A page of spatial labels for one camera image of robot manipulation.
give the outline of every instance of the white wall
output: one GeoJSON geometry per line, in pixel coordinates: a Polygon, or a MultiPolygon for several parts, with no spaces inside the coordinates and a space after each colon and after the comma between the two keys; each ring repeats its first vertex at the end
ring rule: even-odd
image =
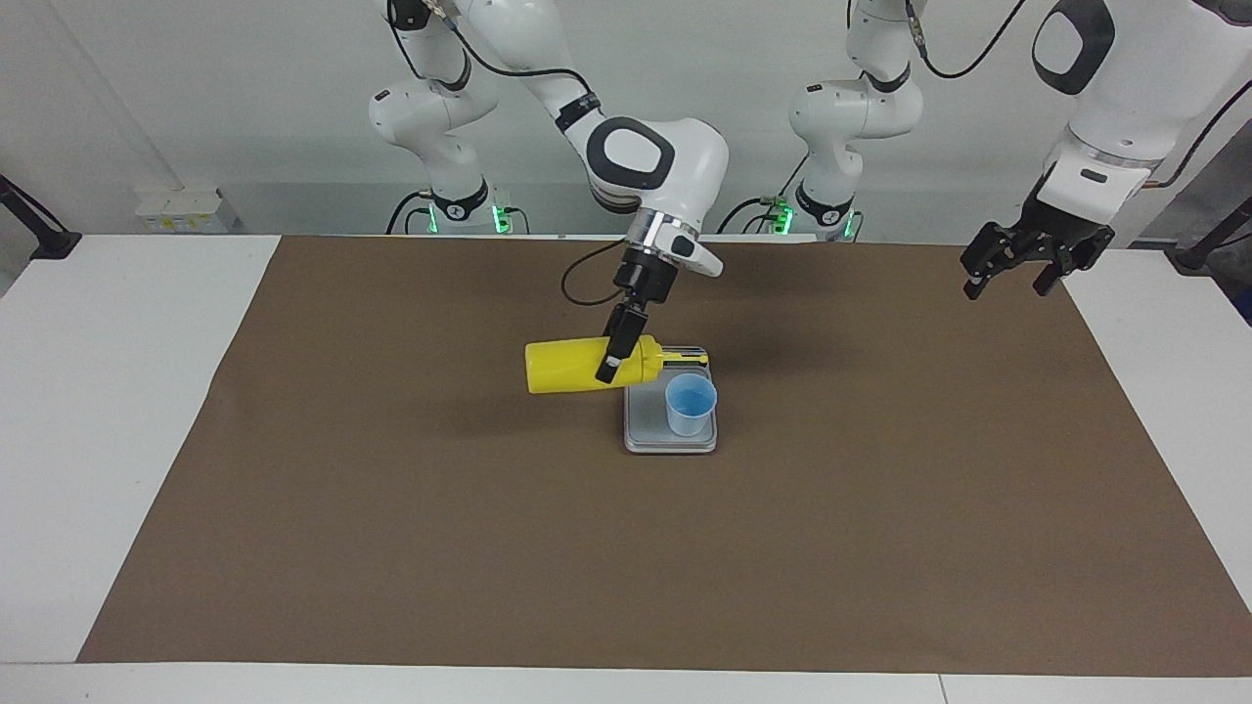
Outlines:
{"type": "MultiPolygon", "coordinates": [[[[51,1],[179,177],[220,187],[250,232],[378,232],[398,197],[423,184],[417,160],[366,119],[368,99],[407,70],[371,0],[51,1]]],[[[840,0],[558,5],[608,111],[699,116],[726,135],[731,170],[715,223],[731,204],[777,190],[803,155],[790,95],[856,74],[840,0]]],[[[933,3],[935,61],[963,65],[1012,5],[933,3]]],[[[915,65],[928,99],[921,125],[860,147],[866,239],[962,243],[987,219],[1015,217],[1073,105],[1030,63],[1050,5],[1030,3],[968,79],[939,81],[915,65]]],[[[536,230],[620,232],[625,220],[591,203],[546,113],[520,85],[503,88],[501,109],[464,129],[488,174],[536,230]]],[[[1252,100],[1214,132],[1197,167],[1249,115],[1252,100]]],[[[155,184],[19,0],[0,1],[0,170],[88,232],[136,229],[131,190],[155,184]]],[[[1122,239],[1169,198],[1132,202],[1117,223],[1122,239]]],[[[0,219],[0,236],[23,237],[15,227],[0,219]]]]}

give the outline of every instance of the brown mat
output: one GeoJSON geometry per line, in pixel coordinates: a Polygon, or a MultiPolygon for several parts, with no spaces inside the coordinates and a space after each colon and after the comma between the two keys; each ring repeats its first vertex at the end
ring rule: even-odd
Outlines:
{"type": "Polygon", "coordinates": [[[603,323],[587,248],[283,239],[80,661],[1252,675],[1063,291],[717,247],[650,329],[711,351],[721,446],[636,457],[620,392],[525,392],[603,323]]]}

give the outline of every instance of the white table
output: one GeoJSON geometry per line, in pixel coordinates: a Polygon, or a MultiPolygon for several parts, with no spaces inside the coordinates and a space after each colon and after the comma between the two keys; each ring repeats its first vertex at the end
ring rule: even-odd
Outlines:
{"type": "MultiPolygon", "coordinates": [[[[69,664],[277,243],[89,237],[0,298],[0,701],[1252,701],[1252,679],[69,664]]],[[[1252,329],[1157,253],[1067,287],[1252,604],[1252,329]]]]}

